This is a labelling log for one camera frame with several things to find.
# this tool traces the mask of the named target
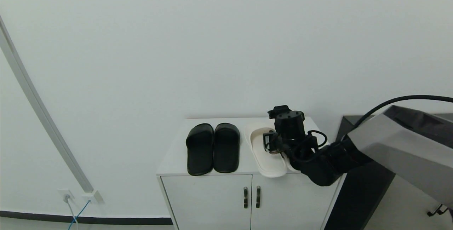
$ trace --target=floor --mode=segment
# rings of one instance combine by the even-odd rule
[[[34,220],[18,220],[0,218],[1,230],[66,230],[69,223],[41,222]],[[174,230],[172,225],[86,225],[80,224],[79,230]]]

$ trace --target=black cable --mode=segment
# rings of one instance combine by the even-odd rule
[[[374,107],[371,109],[369,112],[367,112],[365,115],[363,115],[353,126],[353,130],[356,129],[362,122],[367,120],[369,116],[371,116],[374,112],[377,110],[381,109],[384,106],[387,106],[389,104],[393,104],[399,101],[405,101],[405,100],[413,100],[413,99],[424,99],[424,100],[434,100],[434,101],[444,101],[444,102],[450,102],[453,103],[453,98],[451,97],[446,97],[446,96],[429,96],[429,95],[413,95],[413,96],[400,96],[397,98],[390,99],[388,101],[383,102],[382,104],[379,104],[378,106]]]
[[[318,130],[310,130],[307,132],[308,135],[313,136],[312,133],[318,133],[318,134],[322,135],[322,137],[324,137],[324,141],[322,142],[322,144],[319,144],[319,145],[317,145],[317,148],[314,148],[315,150],[319,150],[320,147],[324,146],[327,143],[327,135],[325,135],[325,133],[320,132]]]
[[[405,101],[405,100],[416,100],[416,99],[422,99],[422,100],[434,100],[434,101],[443,101],[443,102],[450,102],[450,103],[453,103],[453,98],[451,97],[446,97],[446,96],[430,96],[430,95],[413,95],[413,96],[400,96],[400,97],[397,97],[397,98],[393,98],[393,99],[390,99],[388,101],[385,101],[383,102],[382,104],[379,104],[378,106],[374,107],[373,109],[371,109],[370,111],[368,111],[365,115],[363,115],[355,124],[354,126],[352,127],[352,130],[356,129],[357,127],[359,127],[359,125],[361,125],[365,120],[367,120],[367,118],[369,116],[371,116],[373,113],[375,113],[377,110],[381,109],[382,107],[385,107],[389,104],[393,104],[393,103],[396,103],[396,102],[399,102],[399,101]],[[314,131],[314,133],[320,133],[321,135],[324,135],[323,133],[321,132],[315,132],[315,130],[312,130]],[[340,138],[338,141],[332,143],[330,146],[336,144],[336,143],[339,143],[341,142],[346,136],[343,136],[342,138]],[[322,152],[323,151],[317,151],[316,153],[313,154],[313,156],[311,156],[310,159],[307,159],[307,160],[302,160],[302,159],[298,159],[296,158],[296,156],[294,155],[294,153],[292,153],[292,158],[297,161],[297,162],[300,162],[300,163],[309,163],[309,162],[312,162],[313,160],[317,159],[319,156],[322,155]]]
[[[324,141],[321,144],[317,145],[316,148],[314,148],[315,153],[313,154],[313,156],[310,159],[307,159],[307,160],[298,159],[296,157],[296,155],[293,153],[293,151],[298,151],[301,148],[301,146],[303,146],[307,141],[309,141],[313,137],[312,133],[318,133],[318,134],[322,135],[324,137]],[[324,133],[317,131],[317,130],[310,130],[307,132],[307,136],[304,138],[304,140],[301,141],[301,143],[299,143],[297,146],[295,146],[294,148],[291,149],[291,157],[293,158],[293,160],[295,160],[296,162],[299,162],[299,163],[312,162],[313,160],[317,159],[317,157],[322,154],[319,152],[319,148],[324,146],[326,143],[327,143],[327,135],[325,135]]]

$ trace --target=white slipper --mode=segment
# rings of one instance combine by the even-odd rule
[[[280,154],[272,155],[264,150],[263,134],[274,131],[271,123],[253,123],[245,127],[244,137],[250,146],[258,165],[259,173],[267,178],[276,178],[286,174],[288,167]]]

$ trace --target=slipper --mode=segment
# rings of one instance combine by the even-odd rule
[[[186,139],[187,172],[190,175],[203,175],[212,170],[212,143],[214,131],[208,123],[195,126]]]
[[[272,155],[264,150],[263,134],[270,130],[275,130],[271,123],[249,124],[245,127],[244,137],[258,165],[259,173],[267,178],[277,178],[285,175],[288,168],[280,154]]]
[[[234,172],[239,166],[239,130],[230,123],[218,124],[214,132],[214,170]]]

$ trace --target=cabinet handle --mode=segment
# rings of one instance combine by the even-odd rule
[[[256,208],[259,208],[261,205],[261,187],[256,187]]]
[[[247,187],[244,187],[244,209],[247,209],[249,206],[249,190]]]

